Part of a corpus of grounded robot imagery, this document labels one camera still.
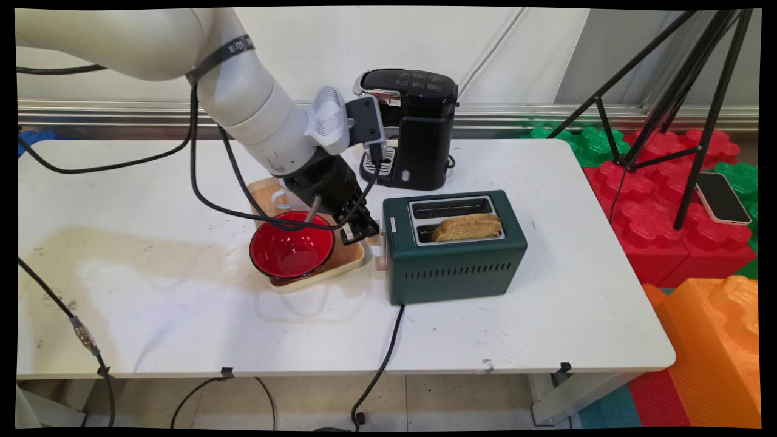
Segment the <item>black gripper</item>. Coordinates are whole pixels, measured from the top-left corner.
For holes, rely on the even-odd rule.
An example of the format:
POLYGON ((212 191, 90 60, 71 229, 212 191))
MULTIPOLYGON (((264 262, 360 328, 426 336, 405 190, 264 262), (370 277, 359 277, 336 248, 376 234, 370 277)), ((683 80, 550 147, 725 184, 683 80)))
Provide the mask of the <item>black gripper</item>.
POLYGON ((318 213, 337 219, 344 246, 380 235, 380 227, 366 208, 366 194, 352 168, 340 155, 314 152, 300 169, 282 176, 284 187, 311 206, 320 197, 318 213))

